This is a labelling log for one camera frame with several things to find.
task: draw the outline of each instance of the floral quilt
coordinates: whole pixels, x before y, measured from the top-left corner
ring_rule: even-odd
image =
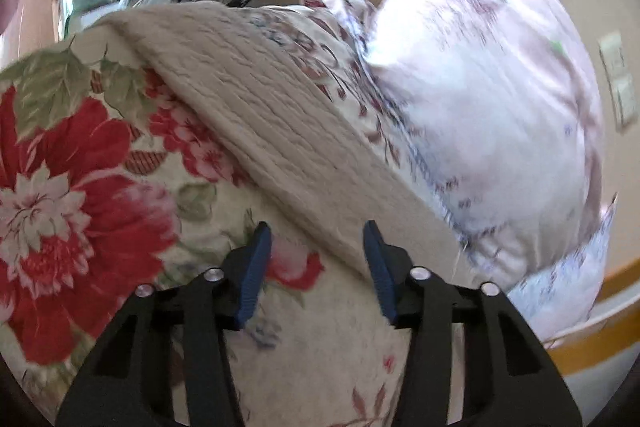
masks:
[[[421,190],[397,122],[328,10],[242,15]],[[266,281],[246,329],[227,337],[245,421],[380,425],[407,333],[387,326],[370,286],[293,226],[154,70],[98,27],[0,73],[0,353],[50,421],[138,284],[189,282],[259,221],[274,230]],[[180,381],[177,371],[186,423]]]

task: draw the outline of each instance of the green leaf print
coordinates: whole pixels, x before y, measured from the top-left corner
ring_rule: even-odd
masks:
[[[3,72],[15,86],[14,113],[18,139],[37,127],[44,130],[75,113],[91,87],[91,69],[71,48],[41,51]]]
[[[183,185],[175,198],[178,217],[186,221],[206,221],[216,199],[216,186],[211,183]]]
[[[244,213],[244,220],[242,222],[242,230],[238,232],[238,230],[223,230],[220,232],[224,235],[228,241],[231,250],[234,248],[244,247],[251,240],[251,236],[254,235],[254,231],[256,229],[256,224],[254,221],[254,212],[252,209],[248,208]]]
[[[84,333],[84,331],[74,331],[74,337],[76,338],[76,347],[71,352],[71,356],[69,357],[69,362],[71,366],[75,368],[77,371],[80,369],[80,366],[86,359],[89,352],[95,346],[95,341],[89,336],[89,334]]]
[[[144,73],[103,58],[100,61],[100,79],[104,101],[130,124],[148,129],[149,116],[156,110],[156,104],[145,93]]]

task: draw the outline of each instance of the light switch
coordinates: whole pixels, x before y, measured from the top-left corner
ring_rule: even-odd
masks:
[[[630,74],[614,80],[611,84],[616,123],[623,128],[638,117],[634,80]]]
[[[627,74],[625,54],[622,51],[622,36],[619,32],[609,34],[599,41],[600,56],[607,70],[609,82]]]

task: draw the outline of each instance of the beige quilted blanket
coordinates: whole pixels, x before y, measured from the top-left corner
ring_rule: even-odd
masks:
[[[50,420],[136,285],[185,283],[267,221],[257,313],[227,337],[245,422],[382,425],[409,334],[362,226],[445,279],[458,245],[341,35],[322,10],[154,7],[0,73],[0,353]]]

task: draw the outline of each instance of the pillow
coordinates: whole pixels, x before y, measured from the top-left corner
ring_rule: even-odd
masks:
[[[509,290],[599,229],[600,95],[558,0],[383,0],[366,61],[479,279]]]
[[[540,341],[589,318],[604,279],[614,202],[590,241],[553,266],[525,277],[507,294]]]

